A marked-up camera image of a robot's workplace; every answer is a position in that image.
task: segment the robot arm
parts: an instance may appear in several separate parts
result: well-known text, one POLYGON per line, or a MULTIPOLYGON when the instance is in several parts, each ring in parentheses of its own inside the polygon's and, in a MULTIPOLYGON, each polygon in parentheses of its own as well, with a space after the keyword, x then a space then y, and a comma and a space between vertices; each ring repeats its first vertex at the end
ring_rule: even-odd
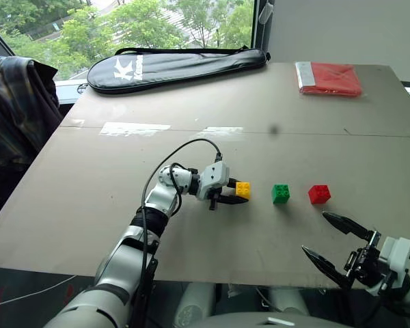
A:
POLYGON ((221 195, 222 187, 234 187, 229 177, 229 167, 217 161, 198 174, 195 169, 165 166, 159 170, 156 186, 146 198, 146 226, 148 252, 146 278, 143 287, 143 302, 132 312, 137 295, 143 262, 143 217, 139 208, 131 224, 111 254, 100 264, 94 287, 77 295, 46 328, 120 328, 131 320, 133 325, 144 323, 147 298, 150 294, 158 261, 154 258, 159 239, 177 205, 178 192, 195 195, 199 200, 238 204, 247 200, 236 196, 221 195))
POLYGON ((343 289, 351 289, 354 281, 358 280, 368 287, 366 290, 370 294, 380 296, 386 304, 401 302, 410 305, 410 240, 387 237, 379 251, 379 232, 367 230, 353 220, 334 213, 324 212, 323 216, 339 231, 344 234, 351 232, 368 244, 351 252, 344 265, 346 275, 336 271, 324 257, 302 246, 313 264, 343 289))

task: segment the black cable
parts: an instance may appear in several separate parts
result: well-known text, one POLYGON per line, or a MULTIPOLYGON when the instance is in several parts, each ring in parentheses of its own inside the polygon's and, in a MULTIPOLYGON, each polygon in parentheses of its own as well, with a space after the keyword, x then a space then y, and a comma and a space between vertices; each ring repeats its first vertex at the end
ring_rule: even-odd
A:
POLYGON ((211 145, 213 145, 213 147, 217 151, 216 160, 221 159, 221 153, 220 153, 219 147, 217 147, 217 145, 214 142, 212 142, 211 140, 205 139, 205 138, 197 138, 197 139, 190 140, 186 143, 183 143, 181 146, 177 147, 172 153, 170 153, 165 159, 163 159, 158 164, 158 166, 154 169, 152 174, 150 174, 149 178, 147 179, 147 181, 144 185, 143 193, 141 194, 141 215, 143 216, 143 262, 141 263, 141 275, 140 275, 140 278, 139 278, 139 285, 138 285, 137 296, 135 298, 135 301, 139 301, 140 298, 141 298, 141 294, 142 294, 143 288, 144 288, 144 279, 146 277, 146 267, 147 267, 147 258, 148 258, 148 229, 147 229, 147 225, 146 225, 146 211, 145 211, 144 208, 146 206, 146 193, 148 191, 150 181, 152 180, 152 178, 155 175, 156 171, 159 170, 160 166, 162 166, 162 164, 164 164, 170 157, 175 155, 175 153, 177 153, 179 150, 181 150, 185 146, 187 146, 189 144, 192 144, 193 142, 197 142, 197 141, 205 141, 205 142, 208 142, 211 145))
POLYGON ((179 163, 172 163, 172 164, 170 165, 170 168, 169 168, 170 180, 172 180, 173 187, 175 187, 176 194, 178 195, 178 206, 176 207, 176 210, 173 211, 172 216, 174 216, 174 215, 180 210, 180 207, 181 207, 181 205, 182 205, 182 193, 181 193, 181 191, 180 191, 178 185, 176 184, 175 178, 174 178, 174 176, 173 176, 173 168, 174 168, 175 166, 179 166, 181 169, 185 169, 185 167, 183 167, 183 166, 182 166, 181 164, 179 164, 179 163))

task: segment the white logo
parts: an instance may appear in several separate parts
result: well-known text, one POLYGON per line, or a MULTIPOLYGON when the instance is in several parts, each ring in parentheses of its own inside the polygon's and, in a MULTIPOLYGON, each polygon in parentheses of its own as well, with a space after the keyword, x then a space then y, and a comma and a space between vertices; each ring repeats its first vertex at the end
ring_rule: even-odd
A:
POLYGON ((114 68, 118 71, 118 72, 114 72, 114 77, 118 77, 120 79, 126 79, 128 81, 130 81, 132 78, 142 81, 143 80, 143 55, 137 56, 137 61, 135 62, 135 72, 133 76, 128 75, 128 73, 133 72, 132 60, 129 62, 129 64, 123 67, 117 58, 114 68))
POLYGON ((143 81, 143 55, 137 55, 135 62, 134 79, 143 81))
POLYGON ((132 60, 129 62, 129 64, 123 67, 117 58, 117 62, 115 63, 114 68, 118 70, 118 72, 114 72, 114 77, 119 77, 121 79, 126 79, 128 81, 132 79, 132 75, 127 75, 128 73, 133 71, 132 60))

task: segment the green block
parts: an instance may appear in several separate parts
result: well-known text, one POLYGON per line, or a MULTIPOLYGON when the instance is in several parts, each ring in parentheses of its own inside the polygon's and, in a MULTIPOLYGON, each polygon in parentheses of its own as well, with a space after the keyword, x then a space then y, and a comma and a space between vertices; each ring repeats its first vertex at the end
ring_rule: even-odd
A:
POLYGON ((275 184, 272 188, 272 201, 274 204, 283 204, 290 198, 287 184, 275 184))

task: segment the lego brick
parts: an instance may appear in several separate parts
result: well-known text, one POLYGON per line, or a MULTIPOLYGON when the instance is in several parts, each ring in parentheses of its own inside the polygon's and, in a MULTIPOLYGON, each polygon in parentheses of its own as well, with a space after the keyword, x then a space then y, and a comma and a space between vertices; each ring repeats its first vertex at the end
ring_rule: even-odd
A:
POLYGON ((246 198, 251 197, 251 185, 248 182, 237 182, 235 184, 235 196, 246 198))
POLYGON ((272 188, 272 202, 274 204, 283 204, 290 198, 290 191, 287 184, 275 184, 272 188))
POLYGON ((331 198, 331 194, 327 185, 316 184, 308 191, 308 197, 312 204, 324 204, 331 198))

